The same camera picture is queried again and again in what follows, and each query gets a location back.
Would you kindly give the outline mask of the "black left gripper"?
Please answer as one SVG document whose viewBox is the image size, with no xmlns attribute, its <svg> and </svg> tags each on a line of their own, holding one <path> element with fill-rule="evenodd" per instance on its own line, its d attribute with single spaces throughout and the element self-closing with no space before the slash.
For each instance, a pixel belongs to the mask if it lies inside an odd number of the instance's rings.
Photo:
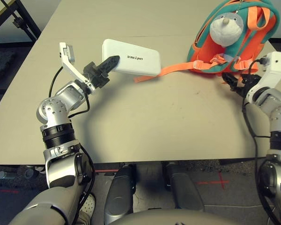
<svg viewBox="0 0 281 225">
<path fill-rule="evenodd" d="M 83 75 L 90 80 L 95 89 L 102 88 L 110 81 L 108 73 L 118 65 L 119 60 L 120 56 L 115 55 L 108 57 L 98 66 L 90 62 L 84 67 Z"/>
</svg>

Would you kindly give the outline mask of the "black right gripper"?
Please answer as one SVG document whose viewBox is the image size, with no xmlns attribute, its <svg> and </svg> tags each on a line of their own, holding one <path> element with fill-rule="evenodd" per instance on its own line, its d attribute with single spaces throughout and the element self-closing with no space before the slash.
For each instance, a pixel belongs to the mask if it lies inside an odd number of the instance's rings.
<svg viewBox="0 0 281 225">
<path fill-rule="evenodd" d="M 222 73 L 222 79 L 226 84 L 229 84 L 232 92 L 238 93 L 241 97 L 245 98 L 249 90 L 254 87 L 259 81 L 259 75 L 241 74 L 243 86 L 238 86 L 238 79 L 231 73 Z"/>
</svg>

